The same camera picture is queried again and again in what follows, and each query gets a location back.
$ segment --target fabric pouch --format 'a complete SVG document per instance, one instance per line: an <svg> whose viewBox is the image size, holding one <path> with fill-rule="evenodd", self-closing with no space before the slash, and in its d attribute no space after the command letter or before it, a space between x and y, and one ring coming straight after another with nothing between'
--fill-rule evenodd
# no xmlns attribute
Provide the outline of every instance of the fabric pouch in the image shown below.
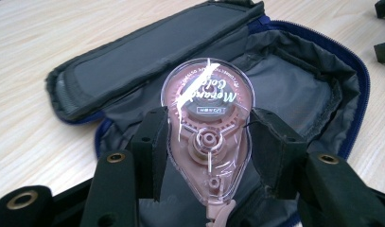
<svg viewBox="0 0 385 227"><path fill-rule="evenodd" d="M196 58L228 61L250 79L257 108L280 116L320 151L348 158L369 98L369 75L352 51L324 35L272 21L263 3L206 2L63 63L46 80L57 116L102 119L96 154L123 149L159 107L167 75ZM249 163L228 226L293 226L296 201L268 196ZM161 201L140 200L141 226L204 226L205 207L170 161Z"/></svg>

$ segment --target light wood surface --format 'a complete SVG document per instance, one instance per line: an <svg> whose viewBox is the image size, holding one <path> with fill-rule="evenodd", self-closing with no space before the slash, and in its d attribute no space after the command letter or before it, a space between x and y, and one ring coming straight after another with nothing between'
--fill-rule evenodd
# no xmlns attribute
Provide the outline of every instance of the light wood surface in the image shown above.
<svg viewBox="0 0 385 227"><path fill-rule="evenodd" d="M0 1L0 198L41 184L54 195L94 174L98 122L70 126L50 107L44 79L56 66L202 0ZM385 192L385 64L373 46L385 42L376 1L265 1L266 13L316 29L367 65L372 87L349 164Z"/></svg>

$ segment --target correction tape dispenser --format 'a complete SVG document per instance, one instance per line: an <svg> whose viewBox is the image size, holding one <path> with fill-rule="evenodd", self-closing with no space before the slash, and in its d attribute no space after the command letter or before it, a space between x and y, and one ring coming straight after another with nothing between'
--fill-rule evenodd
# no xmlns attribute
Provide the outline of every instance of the correction tape dispenser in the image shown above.
<svg viewBox="0 0 385 227"><path fill-rule="evenodd" d="M242 71L216 59L195 59L174 69L161 94L168 107L168 155L211 222L225 226L251 156L244 127L254 89Z"/></svg>

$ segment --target zipper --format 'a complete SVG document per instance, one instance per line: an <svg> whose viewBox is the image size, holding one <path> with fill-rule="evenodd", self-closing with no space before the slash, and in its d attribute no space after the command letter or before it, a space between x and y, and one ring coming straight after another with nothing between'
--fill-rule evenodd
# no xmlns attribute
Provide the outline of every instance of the zipper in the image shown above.
<svg viewBox="0 0 385 227"><path fill-rule="evenodd" d="M100 125L97 127L95 133L95 152L97 159L101 156L100 150L100 139L107 132L107 130L111 127L113 121L110 118L104 118L103 121L100 122Z"/></svg>
<svg viewBox="0 0 385 227"><path fill-rule="evenodd" d="M61 121L63 121L64 123L69 124L69 125L85 125L85 124L91 123L93 121L103 119L104 116L105 116L104 112L99 111L99 112L93 113L91 115L88 115L85 118L82 118L81 120L71 121L71 120L66 120L64 118L61 118L61 117L59 117L59 119Z"/></svg>
<svg viewBox="0 0 385 227"><path fill-rule="evenodd" d="M341 145L338 155L347 160L351 154L351 150L357 140L360 126L365 116L366 108L369 102L370 95L370 77L369 71L366 68L360 57L352 50L348 49L343 44L323 35L322 33L307 27L301 26L292 22L282 20L271 20L268 16L262 16L248 24L250 34L266 31L266 30L285 30L291 34L297 35L305 40L312 41L321 48L335 54L339 59L348 64L357 71L359 78L359 101L357 112L351 124L350 130L347 132L347 138ZM287 219L282 226L293 227L300 222L298 212L295 212Z"/></svg>

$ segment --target metal grommet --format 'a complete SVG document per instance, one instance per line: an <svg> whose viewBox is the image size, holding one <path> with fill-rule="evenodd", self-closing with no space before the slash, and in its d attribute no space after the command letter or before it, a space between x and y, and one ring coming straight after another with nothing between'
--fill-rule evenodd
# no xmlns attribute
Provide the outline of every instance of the metal grommet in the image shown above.
<svg viewBox="0 0 385 227"><path fill-rule="evenodd" d="M318 159L324 163L331 164L331 165L335 165L339 162L338 159L328 154L319 154Z"/></svg>
<svg viewBox="0 0 385 227"><path fill-rule="evenodd" d="M122 153L114 153L107 157L107 162L109 163L119 163L125 159L125 154Z"/></svg>
<svg viewBox="0 0 385 227"><path fill-rule="evenodd" d="M7 203L7 208L9 210L18 210L29 206L36 199L38 199L38 193L35 190L26 191L12 198Z"/></svg>

